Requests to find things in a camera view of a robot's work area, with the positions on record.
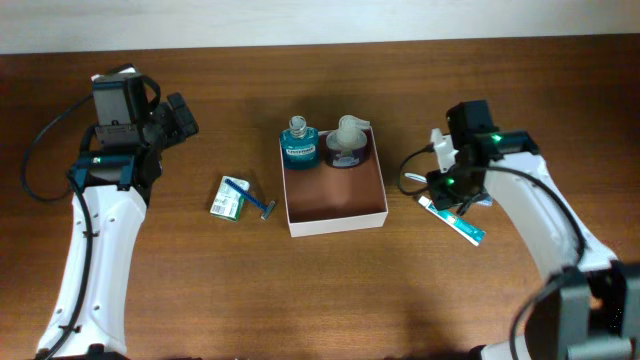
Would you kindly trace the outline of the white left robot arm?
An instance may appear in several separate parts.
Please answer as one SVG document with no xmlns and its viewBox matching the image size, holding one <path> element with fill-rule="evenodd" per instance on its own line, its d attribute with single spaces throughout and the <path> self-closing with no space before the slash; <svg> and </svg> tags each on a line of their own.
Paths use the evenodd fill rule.
<svg viewBox="0 0 640 360">
<path fill-rule="evenodd" d="M 39 359 L 123 359 L 124 313 L 135 242 L 162 175 L 164 150 L 199 131 L 179 93 L 136 67 L 92 77 L 97 122 L 79 145 L 67 178 L 72 235 Z"/>
</svg>

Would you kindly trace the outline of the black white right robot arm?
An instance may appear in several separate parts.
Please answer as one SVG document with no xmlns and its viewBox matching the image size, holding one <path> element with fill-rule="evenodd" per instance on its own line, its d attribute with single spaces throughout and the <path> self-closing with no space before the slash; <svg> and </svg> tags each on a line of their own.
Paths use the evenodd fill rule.
<svg viewBox="0 0 640 360">
<path fill-rule="evenodd" d="M 446 113 L 449 131 L 432 132 L 427 175 L 438 210 L 463 215 L 491 198 L 525 242 L 544 282 L 518 311 L 502 343 L 471 350 L 474 359 L 636 359 L 639 266 L 623 264 L 584 225 L 556 187 L 525 131 L 504 132 L 484 100 Z"/>
</svg>

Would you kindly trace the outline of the purple foam soap bottle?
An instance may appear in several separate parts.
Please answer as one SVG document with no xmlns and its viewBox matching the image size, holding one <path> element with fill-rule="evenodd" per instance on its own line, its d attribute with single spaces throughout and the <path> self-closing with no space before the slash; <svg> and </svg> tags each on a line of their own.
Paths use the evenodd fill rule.
<svg viewBox="0 0 640 360">
<path fill-rule="evenodd" d="M 370 122 L 353 115 L 340 118 L 338 128 L 326 137 L 327 158 L 330 167 L 353 168 L 366 162 L 369 157 L 368 136 Z"/>
</svg>

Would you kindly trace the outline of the teal mouthwash bottle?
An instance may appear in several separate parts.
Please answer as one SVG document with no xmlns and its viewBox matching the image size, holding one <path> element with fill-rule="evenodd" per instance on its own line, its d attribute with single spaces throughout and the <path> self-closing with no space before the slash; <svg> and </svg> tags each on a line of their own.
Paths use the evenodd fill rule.
<svg viewBox="0 0 640 360">
<path fill-rule="evenodd" d="M 285 168 L 313 168 L 319 162 L 319 132 L 308 126 L 303 116 L 293 116 L 289 128 L 280 134 L 280 148 Z"/>
</svg>

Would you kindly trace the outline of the blue white toothbrush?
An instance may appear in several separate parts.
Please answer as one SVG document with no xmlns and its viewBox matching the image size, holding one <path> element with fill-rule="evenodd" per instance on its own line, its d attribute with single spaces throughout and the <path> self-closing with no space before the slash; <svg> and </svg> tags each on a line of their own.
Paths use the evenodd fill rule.
<svg viewBox="0 0 640 360">
<path fill-rule="evenodd" d="M 415 173 L 410 173 L 410 172 L 405 172 L 404 176 L 410 180 L 416 181 L 416 182 L 420 182 L 420 183 L 427 183 L 427 179 L 425 176 L 419 175 L 419 174 L 415 174 Z M 489 196 L 484 197 L 481 200 L 476 201 L 477 205 L 480 206 L 485 206 L 485 207 L 491 207 L 493 205 L 493 199 Z"/>
</svg>

